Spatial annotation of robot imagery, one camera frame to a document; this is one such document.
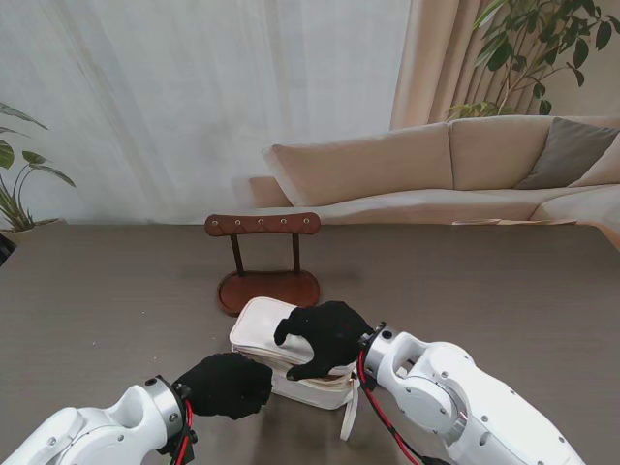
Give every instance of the gray cushion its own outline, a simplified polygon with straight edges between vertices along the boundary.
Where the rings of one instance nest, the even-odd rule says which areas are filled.
[[[618,133],[618,129],[553,118],[541,157],[532,172],[514,189],[568,186],[590,170]]]

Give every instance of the curtain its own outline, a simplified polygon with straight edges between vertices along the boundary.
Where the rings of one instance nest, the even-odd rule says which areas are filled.
[[[475,67],[482,36],[502,18],[498,12],[482,28],[472,24],[490,0],[412,0],[405,45],[394,93],[391,129],[445,121],[449,108],[495,100],[500,73]],[[513,94],[508,105],[528,112],[531,91]]]
[[[235,179],[269,174],[263,148],[389,128],[408,17],[410,0],[4,0],[0,101],[49,130],[0,115],[30,139],[3,137],[77,185],[33,173],[25,203],[72,223],[226,211]]]

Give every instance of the wooden post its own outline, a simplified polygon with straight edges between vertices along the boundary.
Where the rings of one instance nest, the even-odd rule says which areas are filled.
[[[236,274],[238,276],[244,276],[243,261],[241,260],[241,251],[239,250],[239,240],[236,238],[236,234],[231,234],[232,253],[234,254],[234,264],[236,264]]]
[[[299,234],[294,232],[293,236],[293,269],[294,274],[301,272],[301,265],[299,264]]]

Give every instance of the wooden base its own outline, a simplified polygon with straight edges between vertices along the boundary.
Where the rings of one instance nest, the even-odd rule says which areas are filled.
[[[217,287],[217,301],[224,313],[238,317],[254,297],[271,297],[298,307],[319,301],[319,282],[308,271],[244,271],[227,275]]]

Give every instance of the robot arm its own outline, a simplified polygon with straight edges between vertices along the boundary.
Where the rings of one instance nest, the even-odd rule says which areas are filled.
[[[384,327],[363,354],[365,374],[394,396],[409,421],[439,435],[455,464],[584,464],[543,414],[458,346]]]
[[[194,459],[193,414],[241,419],[271,394],[271,369],[241,354],[205,358],[173,385],[131,386],[108,409],[66,408],[48,418],[3,465],[140,465],[152,450],[174,465]]]
[[[369,378],[394,396],[409,421],[441,438],[441,452],[432,455],[446,455],[454,465],[583,465],[543,414],[458,346],[425,343],[383,326],[373,331],[344,302],[295,309],[276,329],[275,343],[288,334],[303,336],[314,351],[309,363],[287,374],[290,379],[323,377],[357,358],[364,392],[412,462],[445,463],[409,449],[378,408]]]
[[[48,418],[4,465],[140,464],[183,429],[186,409],[161,378],[132,386],[108,409],[66,408]]]

